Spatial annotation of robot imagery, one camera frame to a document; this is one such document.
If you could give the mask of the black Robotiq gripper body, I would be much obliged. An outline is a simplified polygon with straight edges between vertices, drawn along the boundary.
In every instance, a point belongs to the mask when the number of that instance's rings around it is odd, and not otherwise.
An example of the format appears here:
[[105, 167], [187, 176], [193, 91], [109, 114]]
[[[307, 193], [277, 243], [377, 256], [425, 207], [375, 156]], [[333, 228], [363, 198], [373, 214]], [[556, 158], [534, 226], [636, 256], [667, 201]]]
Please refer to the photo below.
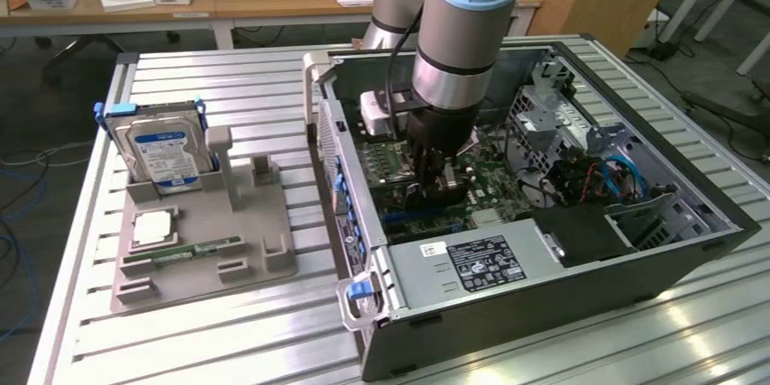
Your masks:
[[411, 111], [407, 136], [412, 161], [455, 161], [459, 149], [471, 137], [476, 117], [476, 107], [459, 110], [424, 107]]

